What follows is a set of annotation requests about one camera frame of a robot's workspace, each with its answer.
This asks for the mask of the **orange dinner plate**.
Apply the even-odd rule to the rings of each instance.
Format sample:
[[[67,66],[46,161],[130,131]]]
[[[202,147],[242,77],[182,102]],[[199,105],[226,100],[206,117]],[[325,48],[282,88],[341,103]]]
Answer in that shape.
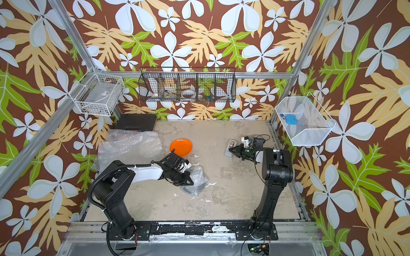
[[[193,145],[190,140],[185,139],[185,138],[180,138],[174,140],[170,147],[169,150],[170,152],[174,152],[176,155],[180,157],[185,157],[188,156],[191,151],[192,151]]]

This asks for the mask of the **bubble wrap pile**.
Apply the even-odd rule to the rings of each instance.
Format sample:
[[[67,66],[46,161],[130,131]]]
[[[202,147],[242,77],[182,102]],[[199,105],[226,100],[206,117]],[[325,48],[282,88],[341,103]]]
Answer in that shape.
[[[165,157],[165,149],[157,132],[110,129],[99,144],[93,167],[103,172],[113,161],[124,164],[148,164]]]

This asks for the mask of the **black dinner plate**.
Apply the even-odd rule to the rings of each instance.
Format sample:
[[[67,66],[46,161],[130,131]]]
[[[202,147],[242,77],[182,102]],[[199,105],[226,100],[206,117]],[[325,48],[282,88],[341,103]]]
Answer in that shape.
[[[191,179],[194,185],[189,188],[190,192],[193,194],[199,194],[208,184],[208,178],[203,173],[192,173]]]

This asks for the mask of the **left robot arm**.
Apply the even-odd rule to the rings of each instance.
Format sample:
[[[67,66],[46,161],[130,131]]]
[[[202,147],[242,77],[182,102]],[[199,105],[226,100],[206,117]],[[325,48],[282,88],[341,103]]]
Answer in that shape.
[[[176,187],[193,186],[191,173],[188,169],[191,163],[170,152],[160,161],[148,164],[124,164],[119,160],[113,161],[91,184],[88,193],[89,202],[100,208],[119,232],[122,239],[134,236],[134,219],[127,210],[124,198],[132,183],[147,180],[169,181]]]

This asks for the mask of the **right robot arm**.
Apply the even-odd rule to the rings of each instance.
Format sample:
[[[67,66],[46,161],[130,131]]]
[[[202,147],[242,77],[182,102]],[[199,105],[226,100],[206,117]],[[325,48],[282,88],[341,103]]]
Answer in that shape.
[[[280,194],[294,179],[290,152],[285,149],[265,148],[266,141],[263,135],[252,139],[243,137],[240,145],[227,148],[232,155],[243,161],[249,160],[254,164],[262,165],[262,170],[257,172],[257,175],[264,185],[264,190],[249,225],[250,236],[254,240],[266,236],[277,239],[274,234],[274,210]]]

